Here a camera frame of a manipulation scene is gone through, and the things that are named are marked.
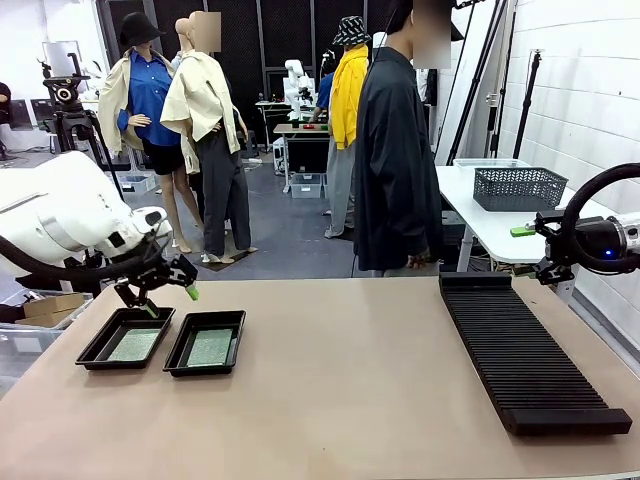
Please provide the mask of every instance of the perforated basket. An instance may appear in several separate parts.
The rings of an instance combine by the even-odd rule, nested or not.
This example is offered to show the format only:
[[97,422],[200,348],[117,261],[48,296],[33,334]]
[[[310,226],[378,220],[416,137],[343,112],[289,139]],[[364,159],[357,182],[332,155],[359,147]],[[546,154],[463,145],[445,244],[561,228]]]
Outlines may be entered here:
[[473,198],[491,212],[537,212],[557,207],[566,186],[546,168],[477,168]]

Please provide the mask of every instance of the beige jacket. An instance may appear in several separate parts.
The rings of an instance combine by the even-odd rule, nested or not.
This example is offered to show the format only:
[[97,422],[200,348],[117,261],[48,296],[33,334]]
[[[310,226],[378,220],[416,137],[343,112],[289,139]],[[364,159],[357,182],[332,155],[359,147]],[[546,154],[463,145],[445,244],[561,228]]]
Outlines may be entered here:
[[187,52],[169,87],[160,123],[169,130],[202,140],[222,121],[230,153],[240,150],[229,87],[220,64],[201,52]]
[[[118,128],[118,115],[121,110],[126,110],[129,105],[129,83],[131,81],[131,60],[130,55],[133,49],[127,50],[123,57],[116,63],[105,82],[104,88],[100,92],[98,104],[98,121],[105,143],[114,152],[122,151],[122,140],[136,150],[143,150],[142,140],[138,138],[133,127],[129,126],[125,132]],[[167,71],[171,77],[174,70],[171,63],[158,52],[152,52],[162,59],[167,66]],[[200,171],[198,157],[189,141],[182,138],[182,153],[185,158],[187,173],[197,173]]]

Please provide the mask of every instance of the black ribbed rack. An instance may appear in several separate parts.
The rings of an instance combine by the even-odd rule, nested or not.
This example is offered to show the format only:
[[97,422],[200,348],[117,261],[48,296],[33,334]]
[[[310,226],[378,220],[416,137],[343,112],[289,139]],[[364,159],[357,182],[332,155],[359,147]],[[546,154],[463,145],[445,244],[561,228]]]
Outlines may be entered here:
[[502,273],[442,273],[440,291],[505,428],[518,436],[615,435],[610,409]]

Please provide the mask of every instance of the brown tabletop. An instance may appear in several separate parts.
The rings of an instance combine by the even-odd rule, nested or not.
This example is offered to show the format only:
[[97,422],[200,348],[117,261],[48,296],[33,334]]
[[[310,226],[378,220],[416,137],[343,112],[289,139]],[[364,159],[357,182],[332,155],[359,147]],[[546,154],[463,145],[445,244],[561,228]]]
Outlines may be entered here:
[[324,134],[327,137],[329,136],[329,130],[322,130],[321,125],[316,124],[315,128],[312,129],[306,129],[306,128],[302,128],[302,126],[305,125],[304,122],[300,123],[300,127],[299,128],[293,128],[293,125],[291,125],[290,123],[280,123],[276,126],[276,128],[273,129],[273,133],[275,133],[276,135],[293,135],[296,133],[315,133],[315,134]]
[[[640,422],[640,381],[547,288],[516,290],[612,407]],[[105,291],[0,401],[0,478],[528,479],[640,471],[640,427],[612,438],[506,433],[436,278],[177,287],[146,371],[74,361],[115,308]],[[247,311],[232,376],[162,372],[187,312]]]

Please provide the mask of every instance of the black shorts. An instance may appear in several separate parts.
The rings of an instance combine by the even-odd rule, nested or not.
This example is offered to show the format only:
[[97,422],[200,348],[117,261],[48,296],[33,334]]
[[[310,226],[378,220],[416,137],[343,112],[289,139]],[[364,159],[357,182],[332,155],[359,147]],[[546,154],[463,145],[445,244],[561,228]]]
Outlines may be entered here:
[[144,146],[144,153],[149,157],[153,170],[157,175],[170,175],[184,166],[184,157],[182,156],[180,144],[161,147],[143,138],[142,145]]

